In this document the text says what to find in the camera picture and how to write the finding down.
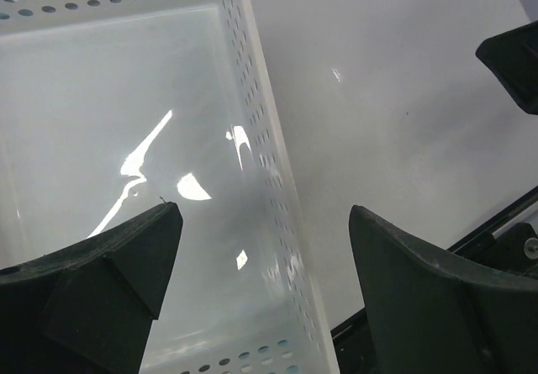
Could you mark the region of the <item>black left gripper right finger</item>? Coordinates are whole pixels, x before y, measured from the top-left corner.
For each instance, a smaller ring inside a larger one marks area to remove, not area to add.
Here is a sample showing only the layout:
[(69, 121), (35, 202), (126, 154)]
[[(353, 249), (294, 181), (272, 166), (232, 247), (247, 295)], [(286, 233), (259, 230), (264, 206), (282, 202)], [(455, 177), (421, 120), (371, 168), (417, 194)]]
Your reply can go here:
[(536, 372), (535, 279), (464, 259), (362, 206), (349, 233), (380, 372)]

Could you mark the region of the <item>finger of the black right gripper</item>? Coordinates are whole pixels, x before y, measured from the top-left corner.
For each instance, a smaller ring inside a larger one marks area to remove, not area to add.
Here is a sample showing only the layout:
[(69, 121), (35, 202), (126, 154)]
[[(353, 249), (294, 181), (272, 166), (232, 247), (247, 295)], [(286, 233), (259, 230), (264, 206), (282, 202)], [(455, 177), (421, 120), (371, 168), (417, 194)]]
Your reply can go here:
[(495, 75), (516, 105), (537, 115), (537, 24), (484, 40), (476, 57)]

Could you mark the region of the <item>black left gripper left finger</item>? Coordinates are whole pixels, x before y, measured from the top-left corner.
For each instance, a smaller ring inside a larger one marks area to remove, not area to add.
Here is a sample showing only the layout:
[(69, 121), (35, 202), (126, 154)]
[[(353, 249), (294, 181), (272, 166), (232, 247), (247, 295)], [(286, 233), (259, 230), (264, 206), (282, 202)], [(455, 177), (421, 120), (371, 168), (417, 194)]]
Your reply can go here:
[(1, 271), (4, 373), (136, 373), (182, 233), (160, 203), (101, 234)]

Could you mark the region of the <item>white perforated plastic basket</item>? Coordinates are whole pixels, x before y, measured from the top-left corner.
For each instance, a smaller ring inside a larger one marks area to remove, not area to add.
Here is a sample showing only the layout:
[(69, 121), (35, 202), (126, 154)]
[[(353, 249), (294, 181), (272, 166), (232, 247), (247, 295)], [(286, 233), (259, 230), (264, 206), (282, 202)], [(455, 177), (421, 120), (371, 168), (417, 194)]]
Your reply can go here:
[(132, 372), (338, 371), (251, 0), (1, 0), (2, 268), (162, 203)]

